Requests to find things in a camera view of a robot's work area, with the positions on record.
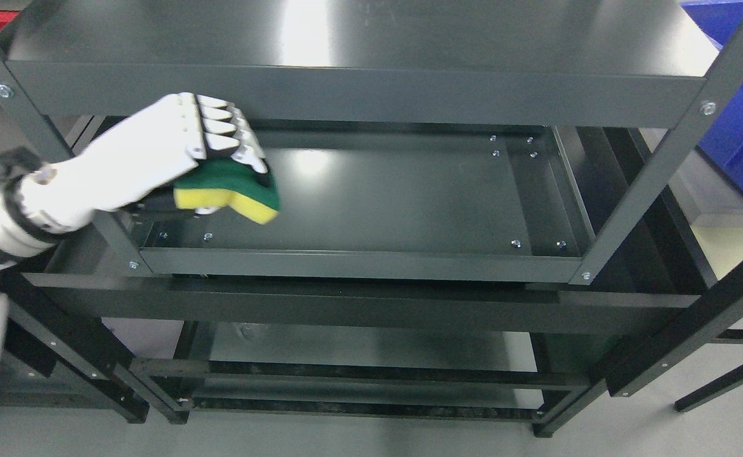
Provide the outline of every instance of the yellow sponge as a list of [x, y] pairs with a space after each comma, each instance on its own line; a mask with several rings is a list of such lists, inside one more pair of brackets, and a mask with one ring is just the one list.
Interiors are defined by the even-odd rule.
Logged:
[[174, 183], [174, 204], [180, 209], [229, 206], [256, 223], [270, 222], [280, 210], [272, 174], [258, 174], [231, 159], [201, 161]]

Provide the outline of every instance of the bolt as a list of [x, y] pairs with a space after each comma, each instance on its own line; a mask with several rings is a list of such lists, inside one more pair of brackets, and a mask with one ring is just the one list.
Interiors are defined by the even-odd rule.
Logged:
[[11, 98], [13, 96], [13, 89], [5, 86], [5, 84], [0, 84], [0, 96], [2, 98]]
[[699, 113], [702, 116], [712, 116], [716, 113], [717, 108], [718, 105], [716, 105], [716, 102], [704, 102], [699, 108]]

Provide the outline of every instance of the green scouring pad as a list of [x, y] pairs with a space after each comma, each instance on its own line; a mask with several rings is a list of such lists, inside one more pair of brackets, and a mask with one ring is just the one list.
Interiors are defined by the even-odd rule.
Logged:
[[174, 182], [174, 203], [180, 209], [229, 206], [257, 223], [270, 222], [281, 209], [272, 173], [256, 173], [231, 159], [202, 160]]

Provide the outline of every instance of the metal shelf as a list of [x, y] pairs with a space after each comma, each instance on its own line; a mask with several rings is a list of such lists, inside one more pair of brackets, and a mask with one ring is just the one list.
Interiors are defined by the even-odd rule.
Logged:
[[278, 218], [156, 223], [141, 254], [157, 273], [568, 282], [589, 228], [555, 132], [259, 129]]
[[46, 115], [192, 91], [250, 119], [453, 124], [673, 127], [717, 55], [673, 0], [44, 0], [0, 41]]

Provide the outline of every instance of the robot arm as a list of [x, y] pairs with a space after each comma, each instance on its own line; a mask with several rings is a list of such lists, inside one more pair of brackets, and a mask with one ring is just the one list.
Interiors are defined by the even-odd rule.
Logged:
[[[232, 103], [192, 93], [166, 95], [128, 117], [84, 153], [0, 184], [0, 270], [197, 167], [231, 158], [267, 174], [252, 129]], [[209, 213], [204, 208], [200, 213]], [[0, 353], [8, 298], [0, 293]]]

